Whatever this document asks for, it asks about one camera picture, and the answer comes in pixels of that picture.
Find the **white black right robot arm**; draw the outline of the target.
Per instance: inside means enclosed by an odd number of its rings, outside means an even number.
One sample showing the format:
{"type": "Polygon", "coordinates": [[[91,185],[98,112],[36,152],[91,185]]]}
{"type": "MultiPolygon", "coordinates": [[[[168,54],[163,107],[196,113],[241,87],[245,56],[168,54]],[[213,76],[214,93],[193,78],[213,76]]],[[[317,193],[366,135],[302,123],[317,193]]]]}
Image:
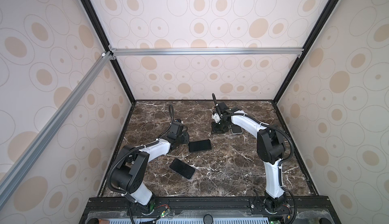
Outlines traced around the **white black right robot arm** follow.
{"type": "Polygon", "coordinates": [[[256,137],[257,154],[263,161],[266,176],[264,206],[270,213],[277,212],[286,202],[286,189],[282,180],[282,165],[294,154],[291,139],[275,126],[256,120],[237,107],[229,108],[214,100],[212,131],[225,133],[233,125],[256,137]]]}

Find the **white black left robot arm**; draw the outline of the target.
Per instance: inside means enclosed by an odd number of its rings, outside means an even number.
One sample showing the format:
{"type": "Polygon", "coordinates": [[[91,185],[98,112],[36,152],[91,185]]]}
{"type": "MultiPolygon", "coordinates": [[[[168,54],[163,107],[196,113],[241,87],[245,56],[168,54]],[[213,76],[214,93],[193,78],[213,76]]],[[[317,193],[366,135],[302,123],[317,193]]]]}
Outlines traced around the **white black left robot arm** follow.
{"type": "Polygon", "coordinates": [[[155,205],[155,195],[143,183],[147,164],[188,143],[187,127],[177,119],[153,142],[139,147],[123,147],[108,171],[108,188],[151,212],[155,205]]]}

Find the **blue smartphone black screen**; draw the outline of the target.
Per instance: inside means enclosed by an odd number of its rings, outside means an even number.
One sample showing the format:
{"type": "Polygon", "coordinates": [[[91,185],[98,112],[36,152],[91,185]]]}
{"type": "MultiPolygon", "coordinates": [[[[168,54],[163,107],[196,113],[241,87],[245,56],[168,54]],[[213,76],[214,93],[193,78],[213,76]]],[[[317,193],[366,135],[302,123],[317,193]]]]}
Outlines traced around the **blue smartphone black screen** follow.
{"type": "Polygon", "coordinates": [[[232,131],[232,134],[242,134],[243,133],[242,128],[238,125],[235,125],[235,124],[231,125],[231,131],[232,131]]]}

